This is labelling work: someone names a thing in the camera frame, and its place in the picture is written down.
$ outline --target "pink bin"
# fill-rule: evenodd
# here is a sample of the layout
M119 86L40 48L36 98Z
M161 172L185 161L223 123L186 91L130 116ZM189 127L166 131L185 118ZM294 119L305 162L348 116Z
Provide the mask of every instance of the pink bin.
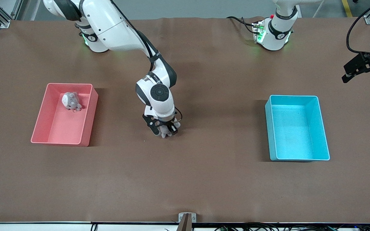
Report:
M77 92L81 111L62 104L66 92ZM92 84L49 83L45 90L31 143L51 146L87 147L91 138L98 93Z

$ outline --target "robotic arm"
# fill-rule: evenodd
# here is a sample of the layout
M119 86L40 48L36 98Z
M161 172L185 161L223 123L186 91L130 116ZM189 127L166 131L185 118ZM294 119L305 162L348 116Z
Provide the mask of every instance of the robotic arm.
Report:
M270 51L281 49L291 35L298 18L298 4L319 3L322 0L272 0L276 4L275 16L254 24L254 39Z
M175 118L176 107L169 90L176 83L176 73L112 0L44 0L44 5L52 14L75 21L94 52L143 51L151 63L148 74L135 86L145 104L143 118L155 135L164 138L178 132L182 118Z

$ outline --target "plush toy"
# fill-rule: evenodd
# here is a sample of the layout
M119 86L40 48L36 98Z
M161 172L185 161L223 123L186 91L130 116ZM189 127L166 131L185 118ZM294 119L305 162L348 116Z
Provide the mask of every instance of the plush toy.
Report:
M67 92L62 97L62 104L68 110L76 110L80 111L82 109L82 105L79 104L78 93L76 92Z

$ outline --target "table surface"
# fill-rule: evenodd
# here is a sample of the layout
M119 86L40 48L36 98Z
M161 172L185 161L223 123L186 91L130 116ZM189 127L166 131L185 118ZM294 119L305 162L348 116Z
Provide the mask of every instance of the table surface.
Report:
M142 119L140 51L95 54L72 22L13 21L0 32L0 222L370 222L370 74L343 84L354 19L298 19L281 51L229 19L134 21L178 73L184 120L169 139ZM355 49L370 51L358 23ZM99 94L91 145L30 142L47 83ZM272 94L317 95L330 161L272 162Z

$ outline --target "turquoise plastic container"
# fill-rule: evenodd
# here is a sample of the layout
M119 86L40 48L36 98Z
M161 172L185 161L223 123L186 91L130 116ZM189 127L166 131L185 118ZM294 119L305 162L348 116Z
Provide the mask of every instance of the turquoise plastic container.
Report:
M330 159L316 96L271 95L265 112L271 160Z

